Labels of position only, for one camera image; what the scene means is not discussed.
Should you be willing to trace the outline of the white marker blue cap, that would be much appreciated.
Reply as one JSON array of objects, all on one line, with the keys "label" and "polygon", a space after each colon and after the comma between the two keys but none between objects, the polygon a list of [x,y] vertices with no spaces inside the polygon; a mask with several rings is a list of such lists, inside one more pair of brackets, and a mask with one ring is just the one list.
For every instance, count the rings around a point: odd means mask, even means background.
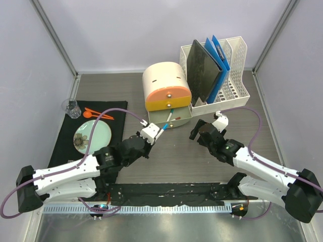
[{"label": "white marker blue cap", "polygon": [[164,131],[168,128],[169,124],[165,124],[163,128],[161,128],[158,134],[155,137],[155,141],[159,139],[159,137],[164,133]]}]

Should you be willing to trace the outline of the white marker green cap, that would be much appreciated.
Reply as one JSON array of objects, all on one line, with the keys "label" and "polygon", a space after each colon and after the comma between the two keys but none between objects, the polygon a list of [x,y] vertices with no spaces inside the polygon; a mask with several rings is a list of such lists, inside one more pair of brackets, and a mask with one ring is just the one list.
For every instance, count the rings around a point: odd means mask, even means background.
[{"label": "white marker green cap", "polygon": [[170,121],[171,117],[172,117],[172,114],[174,112],[174,109],[171,109],[169,115],[168,115],[168,118],[167,118],[167,122]]}]

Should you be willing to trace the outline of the cream round drawer cabinet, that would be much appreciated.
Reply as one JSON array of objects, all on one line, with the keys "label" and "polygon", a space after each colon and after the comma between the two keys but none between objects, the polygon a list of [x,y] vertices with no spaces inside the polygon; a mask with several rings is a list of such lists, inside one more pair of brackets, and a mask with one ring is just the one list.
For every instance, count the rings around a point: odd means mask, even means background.
[{"label": "cream round drawer cabinet", "polygon": [[[182,67],[175,62],[150,65],[142,75],[145,109],[151,123],[176,128],[187,123],[192,94]],[[174,109],[170,121],[168,115]]]}]

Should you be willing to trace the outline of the cream perforated file organizer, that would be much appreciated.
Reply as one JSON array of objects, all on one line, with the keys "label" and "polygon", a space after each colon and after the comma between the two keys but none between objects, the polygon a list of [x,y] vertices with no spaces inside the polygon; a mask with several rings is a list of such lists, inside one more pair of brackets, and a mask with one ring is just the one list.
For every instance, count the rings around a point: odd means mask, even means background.
[{"label": "cream perforated file organizer", "polygon": [[242,77],[247,55],[247,45],[241,36],[219,40],[219,43],[227,57],[230,72],[222,84],[222,87],[211,104],[199,104],[186,107],[189,118],[214,113],[235,107],[244,106],[249,100],[249,93],[245,88]]}]

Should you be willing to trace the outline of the blue plastic folder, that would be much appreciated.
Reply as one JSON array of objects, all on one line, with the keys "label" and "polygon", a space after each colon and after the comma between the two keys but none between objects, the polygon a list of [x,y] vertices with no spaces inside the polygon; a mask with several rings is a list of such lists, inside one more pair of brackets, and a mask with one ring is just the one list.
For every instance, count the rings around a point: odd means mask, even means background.
[{"label": "blue plastic folder", "polygon": [[211,40],[209,40],[209,38],[206,39],[204,48],[214,58],[220,70],[219,76],[217,77],[217,80],[216,80],[216,84],[206,101],[207,104],[211,104],[211,103],[214,103],[222,87],[222,84],[224,83],[226,77],[228,76],[230,71],[230,66],[218,39],[214,35],[212,36]]}]

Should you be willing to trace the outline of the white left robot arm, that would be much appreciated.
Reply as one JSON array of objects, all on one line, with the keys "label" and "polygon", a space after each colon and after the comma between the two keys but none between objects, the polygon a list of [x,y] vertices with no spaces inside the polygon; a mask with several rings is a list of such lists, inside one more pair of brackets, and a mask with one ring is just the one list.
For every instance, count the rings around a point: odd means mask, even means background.
[{"label": "white left robot arm", "polygon": [[23,167],[16,180],[18,211],[26,213],[40,208],[54,197],[49,191],[57,190],[60,185],[82,179],[93,181],[97,177],[106,179],[140,157],[148,159],[156,140],[157,136],[137,133],[115,146],[103,147],[85,159],[47,169]]}]

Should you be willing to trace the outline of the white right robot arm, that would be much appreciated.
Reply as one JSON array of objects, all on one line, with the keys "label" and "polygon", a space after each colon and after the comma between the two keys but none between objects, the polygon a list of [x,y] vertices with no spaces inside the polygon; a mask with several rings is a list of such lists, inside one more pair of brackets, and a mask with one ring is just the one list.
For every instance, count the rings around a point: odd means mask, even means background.
[{"label": "white right robot arm", "polygon": [[243,174],[234,176],[228,186],[230,197],[240,199],[245,195],[264,199],[285,208],[298,221],[309,223],[322,204],[322,187],[315,174],[308,169],[297,171],[257,157],[242,143],[225,139],[227,124],[227,120],[207,123],[200,119],[189,138],[197,139],[198,144],[206,147],[218,161],[260,178]]}]

